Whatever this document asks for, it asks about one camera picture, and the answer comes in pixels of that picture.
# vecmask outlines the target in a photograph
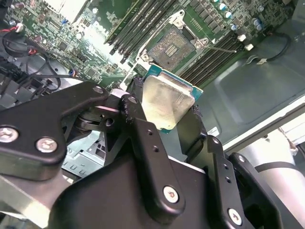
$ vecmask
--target gray metal panel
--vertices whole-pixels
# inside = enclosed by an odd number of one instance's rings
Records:
[[[207,130],[218,128],[222,144],[305,94],[305,36],[296,37],[291,22],[281,30],[293,38],[286,55],[263,65],[244,65],[245,60],[241,60],[205,87],[198,101],[203,122]],[[268,37],[253,54],[272,57],[284,44],[282,39]]]

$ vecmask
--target chip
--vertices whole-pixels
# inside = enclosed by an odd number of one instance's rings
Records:
[[[187,56],[195,51],[190,41],[173,26],[169,31],[148,51],[158,65],[172,71]]]
[[[96,72],[95,72],[93,69],[89,69],[89,70],[87,71],[87,75],[88,75],[89,77],[93,77],[93,76],[95,76],[95,74],[96,74]]]
[[[65,51],[67,49],[68,45],[65,42],[61,42],[59,44],[59,49]]]

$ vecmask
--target ram slot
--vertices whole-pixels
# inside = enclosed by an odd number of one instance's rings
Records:
[[[231,50],[236,44],[237,41],[229,41],[226,42],[225,45],[222,45],[222,48],[226,50]],[[210,64],[218,61],[218,59],[220,59],[223,54],[224,54],[223,51],[213,50],[213,54],[208,56],[206,59],[204,59],[204,61],[202,61],[198,65],[198,67],[194,71],[192,71],[192,73],[187,78],[184,79],[189,82],[192,81],[194,78],[197,77],[198,74],[202,73],[204,69],[208,68]]]
[[[237,45],[233,48],[237,50],[237,53],[225,53],[224,55],[221,56],[221,59],[218,60],[219,62],[216,62],[213,65],[211,65],[209,69],[205,70],[202,76],[198,76],[197,78],[195,78],[195,80],[192,83],[196,86],[202,85],[206,80],[208,80],[211,76],[217,73],[219,69],[225,66],[228,62],[230,62],[244,49],[242,44],[239,44],[239,46]]]
[[[227,43],[232,42],[233,39],[236,40],[236,36],[234,33],[230,32],[223,39],[221,39],[215,45],[215,47],[222,48]],[[202,56],[199,60],[197,60],[193,66],[191,66],[189,69],[187,69],[185,72],[183,72],[180,77],[182,77],[183,79],[187,79],[188,77],[190,77],[193,72],[200,69],[202,67],[202,64],[204,62],[208,61],[215,53],[216,53],[216,50],[209,50],[204,56]]]
[[[135,5],[127,12],[125,17],[122,19],[121,23],[116,27],[116,29],[110,34],[105,43],[110,45],[117,41],[118,36],[121,34],[123,29],[130,23],[130,21],[135,17],[136,14],[142,11],[144,3],[147,1],[138,0]]]
[[[151,9],[155,0],[146,1],[139,11],[131,18],[127,25],[122,29],[114,41],[114,49],[117,50],[121,43],[130,35],[131,31],[139,24],[140,20],[145,18],[147,12]]]
[[[147,39],[148,34],[156,29],[156,25],[161,21],[161,19],[167,14],[168,10],[177,2],[178,0],[169,0],[169,1],[165,1],[165,3],[163,4],[161,10],[159,10],[154,18],[152,18],[152,20],[150,20],[150,22],[146,25],[146,27],[144,29],[142,29],[142,31],[139,33],[140,35],[135,37],[132,40],[132,43],[125,49],[125,51],[123,51],[124,53],[124,58],[121,62],[125,62],[125,60],[127,60],[127,58],[129,57],[129,55],[132,53],[132,51],[138,47],[139,45],[143,44],[145,42],[145,40]]]
[[[133,43],[133,39],[135,35],[141,34],[141,30],[146,27],[147,24],[151,21],[151,19],[154,17],[154,15],[158,12],[158,10],[161,10],[163,8],[163,1],[157,0],[153,4],[153,6],[150,8],[150,10],[147,12],[145,17],[141,19],[135,30],[132,31],[132,33],[124,40],[124,42],[120,46],[120,54],[123,54],[128,45]]]

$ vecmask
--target capacitor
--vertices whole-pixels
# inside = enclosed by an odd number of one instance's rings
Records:
[[[10,20],[10,21],[9,21],[9,24],[10,24],[11,26],[15,26],[15,25],[16,25],[16,21],[15,21],[15,20]]]
[[[83,38],[84,35],[85,35],[84,32],[79,32],[79,33],[76,34],[76,38],[77,38],[78,40],[80,40],[81,38]]]
[[[259,7],[257,8],[257,11],[260,12],[260,13],[263,12],[263,11],[264,11],[264,7],[263,7],[263,6],[259,6]]]
[[[98,8],[93,8],[93,9],[92,9],[92,13],[97,14],[98,12],[99,12],[99,9],[98,9]]]
[[[230,17],[232,17],[232,13],[230,11],[227,11],[226,13],[224,13],[224,17],[230,18]]]
[[[25,4],[23,2],[18,2],[15,4],[15,8],[22,10],[25,8]]]
[[[230,29],[231,29],[232,31],[236,31],[236,30],[237,30],[237,25],[231,24],[231,25],[230,25]]]
[[[261,23],[261,22],[260,22],[257,18],[253,18],[253,19],[252,19],[252,24],[253,24],[254,26],[258,26],[260,23]]]
[[[36,41],[37,43],[40,43],[42,41],[42,37],[41,36],[36,36],[34,38],[34,41]]]
[[[261,31],[263,29],[263,26],[261,25],[261,24],[258,24],[257,26],[256,26],[256,30],[257,31]]]
[[[218,6],[218,9],[220,9],[220,10],[225,10],[226,8],[227,8],[227,6],[224,3],[220,3]]]

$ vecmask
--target mounting hole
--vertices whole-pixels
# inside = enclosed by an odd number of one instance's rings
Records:
[[[99,87],[99,86],[95,86],[95,87],[93,88],[93,90],[94,90],[95,92],[99,93],[99,94],[103,94],[103,93],[104,93],[103,89],[102,89],[101,87]]]
[[[128,100],[134,104],[138,103],[137,100],[133,97],[129,97]]]
[[[225,177],[225,180],[226,180],[229,184],[231,184],[231,180],[230,180],[229,177]]]
[[[154,146],[154,147],[152,148],[152,150],[153,150],[154,152],[156,152],[156,153],[159,153],[159,152],[160,152],[159,148],[156,147],[156,146]]]
[[[113,120],[112,118],[107,118],[107,120],[106,120],[106,126],[107,126],[107,127],[112,126],[113,123],[114,123],[114,120]]]

